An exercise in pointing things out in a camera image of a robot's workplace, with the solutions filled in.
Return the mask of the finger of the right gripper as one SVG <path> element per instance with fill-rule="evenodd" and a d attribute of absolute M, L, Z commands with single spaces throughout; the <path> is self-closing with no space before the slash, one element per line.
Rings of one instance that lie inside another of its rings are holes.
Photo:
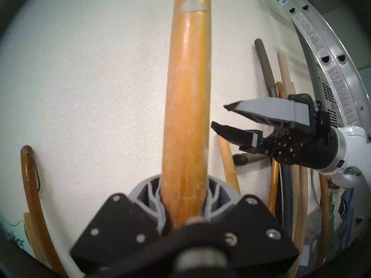
<path fill-rule="evenodd" d="M 254 122 L 273 127 L 310 127 L 309 105 L 293 100 L 265 97 L 223 106 Z"/>
<path fill-rule="evenodd" d="M 247 153 L 264 153 L 262 151 L 263 132 L 261 130 L 242 130 L 227 125 L 211 122 L 211 128 L 229 143 Z"/>

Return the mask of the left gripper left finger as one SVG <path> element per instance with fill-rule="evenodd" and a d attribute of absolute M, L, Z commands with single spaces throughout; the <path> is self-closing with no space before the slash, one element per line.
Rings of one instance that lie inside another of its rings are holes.
<path fill-rule="evenodd" d="M 160 177 L 108 197 L 69 252 L 82 273 L 107 269 L 160 238 L 167 224 Z"/>

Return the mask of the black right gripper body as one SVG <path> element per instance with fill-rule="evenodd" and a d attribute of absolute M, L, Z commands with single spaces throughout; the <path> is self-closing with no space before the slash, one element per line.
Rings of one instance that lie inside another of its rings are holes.
<path fill-rule="evenodd" d="M 338 130 L 331 126 L 328 133 L 308 134 L 297 129 L 278 128 L 267 137 L 259 131 L 256 152 L 285 165 L 325 169 L 337 156 Z"/>

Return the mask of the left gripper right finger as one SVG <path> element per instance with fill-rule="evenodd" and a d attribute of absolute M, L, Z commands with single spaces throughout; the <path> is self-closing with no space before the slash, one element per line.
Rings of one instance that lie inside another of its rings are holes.
<path fill-rule="evenodd" d="M 299 251 L 255 195 L 240 196 L 229 184 L 208 177 L 202 214 L 219 226 L 234 269 L 290 269 Z"/>

